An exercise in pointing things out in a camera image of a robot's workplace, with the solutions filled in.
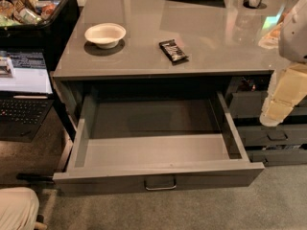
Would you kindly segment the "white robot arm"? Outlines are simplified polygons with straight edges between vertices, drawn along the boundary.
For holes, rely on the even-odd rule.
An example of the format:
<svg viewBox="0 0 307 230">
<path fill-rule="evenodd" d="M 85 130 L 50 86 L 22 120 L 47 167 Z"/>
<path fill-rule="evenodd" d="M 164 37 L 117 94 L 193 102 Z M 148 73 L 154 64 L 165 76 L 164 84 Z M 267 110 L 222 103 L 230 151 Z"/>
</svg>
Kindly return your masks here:
<svg viewBox="0 0 307 230">
<path fill-rule="evenodd" d="M 278 126 L 307 96 L 307 0 L 298 0 L 285 16 L 278 50 L 290 64 L 271 77 L 259 118 L 265 127 Z"/>
</svg>

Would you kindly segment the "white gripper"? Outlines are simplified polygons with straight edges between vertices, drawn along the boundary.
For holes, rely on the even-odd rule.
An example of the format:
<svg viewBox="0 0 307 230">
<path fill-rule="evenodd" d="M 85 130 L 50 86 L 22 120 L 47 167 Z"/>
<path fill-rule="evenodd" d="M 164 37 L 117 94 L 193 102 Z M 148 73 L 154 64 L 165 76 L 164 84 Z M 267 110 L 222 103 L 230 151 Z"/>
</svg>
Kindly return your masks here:
<svg viewBox="0 0 307 230">
<path fill-rule="evenodd" d="M 265 99 L 260 123 L 265 127 L 278 126 L 306 95 L 307 65 L 292 63 L 282 71 L 271 99 Z"/>
</svg>

